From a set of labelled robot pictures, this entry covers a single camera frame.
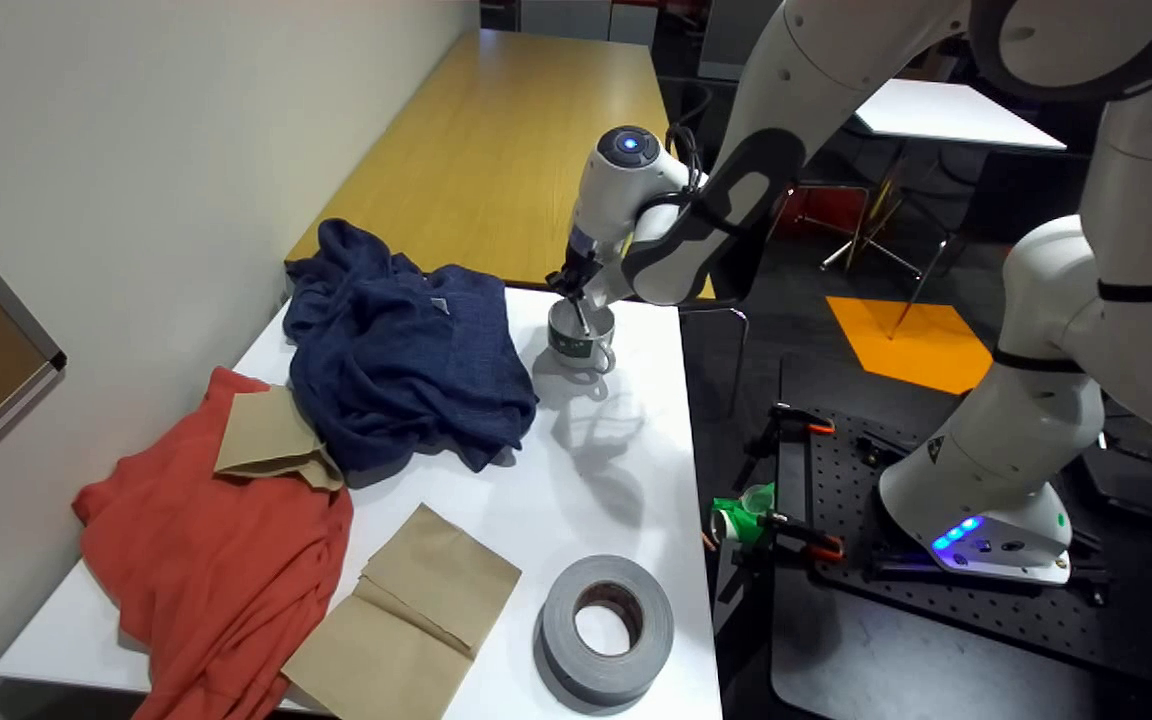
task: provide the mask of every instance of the orange cloth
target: orange cloth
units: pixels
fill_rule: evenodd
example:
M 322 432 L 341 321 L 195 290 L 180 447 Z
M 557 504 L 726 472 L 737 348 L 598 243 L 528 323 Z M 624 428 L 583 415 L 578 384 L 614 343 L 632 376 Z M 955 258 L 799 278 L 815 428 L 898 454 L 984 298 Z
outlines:
M 287 481 L 213 476 L 237 391 L 213 374 L 203 405 L 139 458 L 89 483 L 86 559 L 122 603 L 122 632 L 153 657 L 138 717 L 270 717 L 286 662 L 322 625 L 350 543 L 350 496 Z

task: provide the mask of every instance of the silver duct tape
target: silver duct tape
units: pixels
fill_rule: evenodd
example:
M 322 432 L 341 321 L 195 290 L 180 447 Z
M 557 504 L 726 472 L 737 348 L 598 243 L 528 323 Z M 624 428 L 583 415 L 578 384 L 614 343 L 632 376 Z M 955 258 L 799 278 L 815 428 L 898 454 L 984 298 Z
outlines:
M 578 632 L 578 614 L 599 603 L 628 628 L 628 653 L 605 657 Z M 672 653 L 672 607 L 655 578 L 624 557 L 583 557 L 561 573 L 538 618 L 538 662 L 581 704 L 619 707 L 640 701 Z

